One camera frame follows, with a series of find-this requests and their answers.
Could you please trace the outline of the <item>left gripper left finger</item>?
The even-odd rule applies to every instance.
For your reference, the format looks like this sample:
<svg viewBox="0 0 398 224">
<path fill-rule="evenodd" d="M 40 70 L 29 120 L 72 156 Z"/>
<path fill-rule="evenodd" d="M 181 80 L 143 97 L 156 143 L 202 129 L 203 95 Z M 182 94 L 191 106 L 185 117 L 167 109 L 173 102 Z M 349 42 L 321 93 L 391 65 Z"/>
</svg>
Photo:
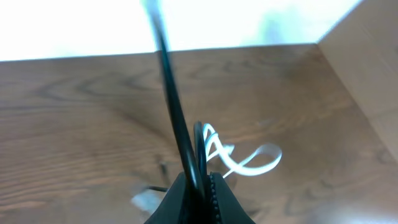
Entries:
<svg viewBox="0 0 398 224">
<path fill-rule="evenodd" d="M 185 174 L 179 173 L 156 211 L 145 224 L 197 224 L 198 199 L 187 184 Z"/>
</svg>

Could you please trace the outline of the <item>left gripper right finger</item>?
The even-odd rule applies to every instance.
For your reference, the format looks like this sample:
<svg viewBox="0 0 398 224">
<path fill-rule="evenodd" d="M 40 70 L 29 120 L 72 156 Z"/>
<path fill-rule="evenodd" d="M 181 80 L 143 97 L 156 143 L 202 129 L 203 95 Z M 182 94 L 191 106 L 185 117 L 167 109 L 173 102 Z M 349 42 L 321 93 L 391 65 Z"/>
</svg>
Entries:
<svg viewBox="0 0 398 224">
<path fill-rule="evenodd" d="M 208 175 L 208 201 L 211 223 L 255 224 L 220 173 Z"/>
</svg>

